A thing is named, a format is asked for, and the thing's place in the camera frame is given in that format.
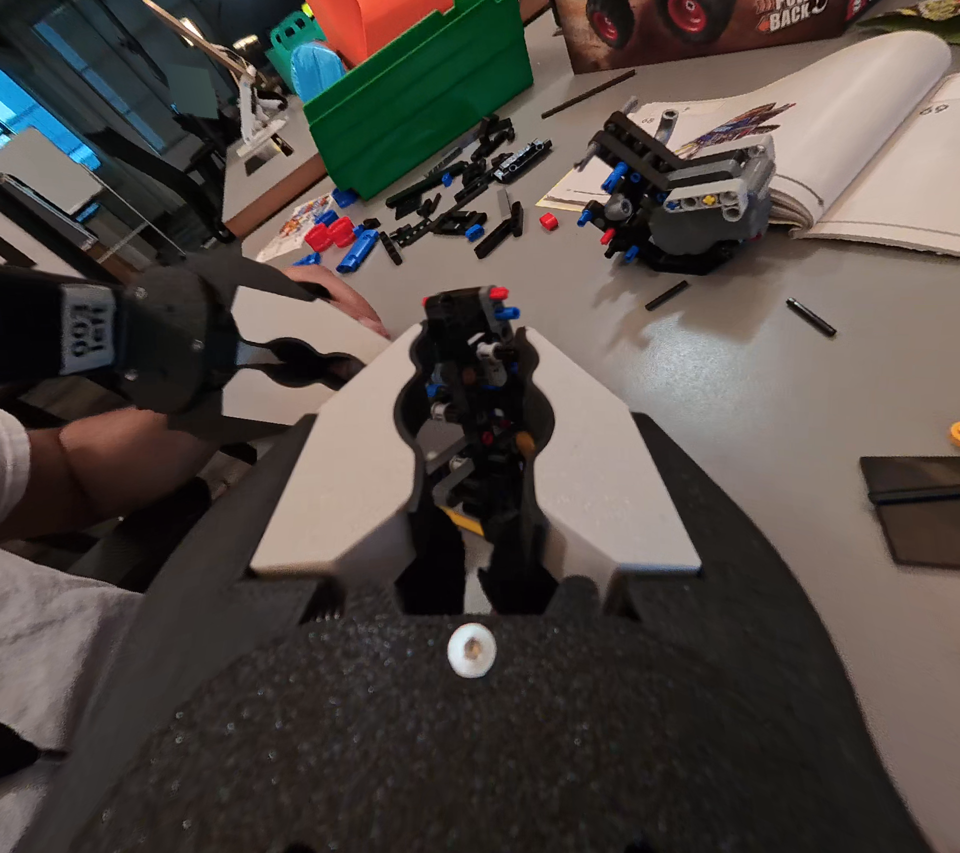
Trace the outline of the person's left hand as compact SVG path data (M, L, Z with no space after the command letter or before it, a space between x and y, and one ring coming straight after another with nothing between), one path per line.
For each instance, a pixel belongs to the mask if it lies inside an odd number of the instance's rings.
M282 267L280 270L304 289L316 294L319 299L366 326L380 337L390 340L390 333L371 304L355 289L344 282L337 273L321 264L300 264Z

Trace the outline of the green plastic bin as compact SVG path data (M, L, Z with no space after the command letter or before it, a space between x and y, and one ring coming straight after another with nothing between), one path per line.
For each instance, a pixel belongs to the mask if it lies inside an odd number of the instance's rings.
M520 0L454 0L303 111L335 186L370 199L533 81Z

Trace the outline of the long black lego axle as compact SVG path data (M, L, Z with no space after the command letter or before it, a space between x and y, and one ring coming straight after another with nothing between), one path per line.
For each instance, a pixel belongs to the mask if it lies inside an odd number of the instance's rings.
M547 120L558 114L561 114L574 106L584 103L602 93L605 93L608 90L611 90L617 87L618 85L632 79L636 74L637 74L637 70L635 68L624 70L622 73L618 74L617 76L611 79L608 79L605 82L602 82L586 91L578 93L570 97L569 99L561 103L558 103L556 106L553 106L543 111L541 113L541 119Z

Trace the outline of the person's left forearm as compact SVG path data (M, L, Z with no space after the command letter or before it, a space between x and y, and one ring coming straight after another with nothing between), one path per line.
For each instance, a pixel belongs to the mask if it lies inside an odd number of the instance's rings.
M215 442L130 407L27 431L26 486L2 519L2 541L78 532L162 499L201 472Z

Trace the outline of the person's white shirt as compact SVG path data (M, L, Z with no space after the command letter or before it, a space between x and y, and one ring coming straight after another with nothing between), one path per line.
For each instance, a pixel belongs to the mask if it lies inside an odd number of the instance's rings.
M1 849L40 811L139 595L2 550Z

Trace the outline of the light blue bag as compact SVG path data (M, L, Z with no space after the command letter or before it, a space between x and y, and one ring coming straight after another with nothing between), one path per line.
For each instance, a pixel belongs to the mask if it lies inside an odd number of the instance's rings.
M301 43L291 53L294 92L304 104L329 90L346 74L341 57L320 41Z

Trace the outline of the open instruction booklet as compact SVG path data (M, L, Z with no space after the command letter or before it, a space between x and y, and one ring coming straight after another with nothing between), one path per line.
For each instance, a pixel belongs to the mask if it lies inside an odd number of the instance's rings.
M803 238L958 257L958 74L934 35L864 40L758 90L687 102L630 103L650 134L678 110L669 147L770 131L775 173L769 225ZM606 166L572 169L538 202L581 216L601 199Z

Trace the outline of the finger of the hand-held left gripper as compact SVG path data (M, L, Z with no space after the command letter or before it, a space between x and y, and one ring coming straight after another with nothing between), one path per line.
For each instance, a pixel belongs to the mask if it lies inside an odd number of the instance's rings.
M305 348L308 358L368 365L391 345L328 301L307 302L257 288L236 290L232 320L238 336L235 367L278 364L283 345Z
M334 376L330 384L282 385L260 369L241 368L223 388L223 416L260 424L295 424L316 415L349 382Z

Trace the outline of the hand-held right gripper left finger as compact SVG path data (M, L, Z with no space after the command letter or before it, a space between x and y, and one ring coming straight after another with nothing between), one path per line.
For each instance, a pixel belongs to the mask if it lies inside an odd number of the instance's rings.
M266 582L395 587L414 615L464 612L460 530L435 504L402 397L421 372L414 324L318 411L249 571Z

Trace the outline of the green plastic basket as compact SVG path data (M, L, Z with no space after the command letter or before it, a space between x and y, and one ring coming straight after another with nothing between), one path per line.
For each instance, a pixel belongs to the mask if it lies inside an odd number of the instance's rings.
M324 42L326 35L307 3L303 3L270 30L266 56L291 93L296 91L292 76L292 54L300 45L312 41Z

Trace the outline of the white stand device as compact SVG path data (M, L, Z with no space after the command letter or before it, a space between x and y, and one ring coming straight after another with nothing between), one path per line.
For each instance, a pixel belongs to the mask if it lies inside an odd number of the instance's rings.
M247 65L236 78L241 124L237 157L247 159L261 151L287 122L287 97L263 87L257 68Z

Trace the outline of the lego sticker sheet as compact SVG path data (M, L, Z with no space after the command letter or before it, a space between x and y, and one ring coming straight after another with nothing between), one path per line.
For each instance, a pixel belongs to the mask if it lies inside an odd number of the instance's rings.
M333 219L338 218L338 209L329 193L301 204L295 208L280 227L277 235L267 242L254 259L258 263L270 263L300 249L305 244L306 235L321 224L325 215L332 212Z

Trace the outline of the pile of loose lego pieces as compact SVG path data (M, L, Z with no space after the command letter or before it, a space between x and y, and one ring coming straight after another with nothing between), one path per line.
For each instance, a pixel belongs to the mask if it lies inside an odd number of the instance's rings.
M474 202L493 187L514 184L541 163L553 149L551 139L532 139L521 148L499 152L514 144L516 130L509 118L485 116L476 130L476 149L461 160L461 148L420 180L386 200L385 213L392 212L393 228L376 216L352 219L344 213L356 199L348 190L334 189L326 197L296 209L290 239L308 249L295 267L318 266L330 249L342 250L335 270L353 274L381 247L395 266L404 263L402 249L426 236L461 237L481 254L486 238L487 215L474 209Z

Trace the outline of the black lego pin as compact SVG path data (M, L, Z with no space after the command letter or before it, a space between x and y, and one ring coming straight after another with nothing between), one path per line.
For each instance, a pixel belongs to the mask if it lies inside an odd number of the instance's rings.
M796 317L798 317L802 322L816 330L819 335L822 337L833 340L837 336L837 330L832 324L827 322L825 319L822 319L821 316L816 314L812 309L797 301L793 297L789 297L785 300L786 308Z

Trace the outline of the black lego chassis flame stickers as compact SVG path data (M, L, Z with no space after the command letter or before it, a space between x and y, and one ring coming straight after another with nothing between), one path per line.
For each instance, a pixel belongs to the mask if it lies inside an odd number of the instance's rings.
M462 530L496 547L520 536L523 483L536 451L509 290L487 285L424 299L430 418L462 430L445 454L434 502Z

